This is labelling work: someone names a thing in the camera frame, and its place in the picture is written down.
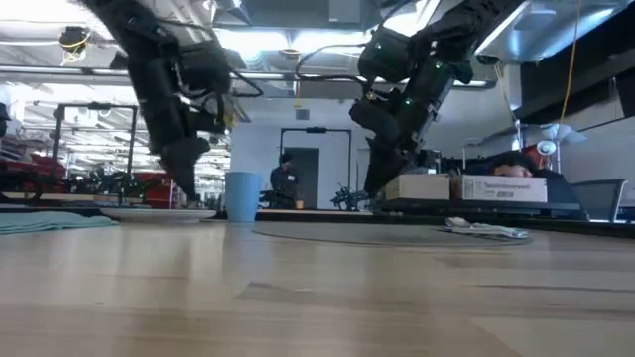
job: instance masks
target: teal cloth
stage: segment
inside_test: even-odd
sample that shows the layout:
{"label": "teal cloth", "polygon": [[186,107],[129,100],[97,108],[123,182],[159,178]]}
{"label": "teal cloth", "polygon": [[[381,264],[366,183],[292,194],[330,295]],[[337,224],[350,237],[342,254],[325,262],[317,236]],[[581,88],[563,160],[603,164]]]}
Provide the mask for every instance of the teal cloth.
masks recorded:
{"label": "teal cloth", "polygon": [[69,228],[93,228],[116,225],[108,217],[84,217],[68,212],[2,213],[0,234],[40,232]]}

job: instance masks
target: white plate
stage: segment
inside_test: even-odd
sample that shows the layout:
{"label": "white plate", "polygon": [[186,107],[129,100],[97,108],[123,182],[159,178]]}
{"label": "white plate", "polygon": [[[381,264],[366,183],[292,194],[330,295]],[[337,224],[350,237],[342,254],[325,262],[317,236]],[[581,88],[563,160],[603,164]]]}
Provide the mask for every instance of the white plate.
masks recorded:
{"label": "white plate", "polygon": [[198,222],[216,214],[212,210],[101,208],[101,213],[124,221]]}

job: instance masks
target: cardboard box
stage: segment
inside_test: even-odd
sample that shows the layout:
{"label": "cardboard box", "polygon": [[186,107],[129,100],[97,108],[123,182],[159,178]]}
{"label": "cardboard box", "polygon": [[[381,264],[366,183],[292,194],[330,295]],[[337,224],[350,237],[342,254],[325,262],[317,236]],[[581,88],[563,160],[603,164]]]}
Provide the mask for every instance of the cardboard box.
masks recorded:
{"label": "cardboard box", "polygon": [[449,176],[405,174],[386,185],[386,200],[398,198],[449,200]]}
{"label": "cardboard box", "polygon": [[545,178],[463,176],[461,193],[464,200],[547,202],[547,180]]}

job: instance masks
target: blue cup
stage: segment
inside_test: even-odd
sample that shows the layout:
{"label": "blue cup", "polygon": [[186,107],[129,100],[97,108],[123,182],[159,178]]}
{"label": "blue cup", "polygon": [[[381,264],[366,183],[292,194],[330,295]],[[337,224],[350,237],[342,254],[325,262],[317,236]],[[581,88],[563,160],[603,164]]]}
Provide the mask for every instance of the blue cup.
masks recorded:
{"label": "blue cup", "polygon": [[254,173],[225,174],[225,205],[230,222],[256,220],[261,182],[260,177]]}

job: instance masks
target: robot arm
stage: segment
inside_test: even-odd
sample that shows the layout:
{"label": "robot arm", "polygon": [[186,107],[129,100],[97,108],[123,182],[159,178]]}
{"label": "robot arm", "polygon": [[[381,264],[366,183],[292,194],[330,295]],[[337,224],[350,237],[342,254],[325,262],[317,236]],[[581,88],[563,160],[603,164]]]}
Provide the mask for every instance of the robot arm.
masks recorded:
{"label": "robot arm", "polygon": [[[379,28],[359,59],[368,80],[364,96],[350,110],[353,121],[375,133],[368,139],[370,165],[364,190],[371,196],[415,165],[423,136],[436,120],[453,82],[469,83],[469,58],[478,43],[524,0],[465,0],[412,38]],[[377,77],[390,82],[410,78],[402,91],[380,97]]]}
{"label": "robot arm", "polygon": [[[221,95],[230,87],[230,67],[218,41],[180,46],[162,21],[137,0],[82,0],[128,54],[128,72],[150,134],[150,150],[189,199],[194,199],[194,165],[209,151],[195,127],[225,130],[223,113],[200,113],[181,97]],[[192,125],[192,120],[212,125]]]}

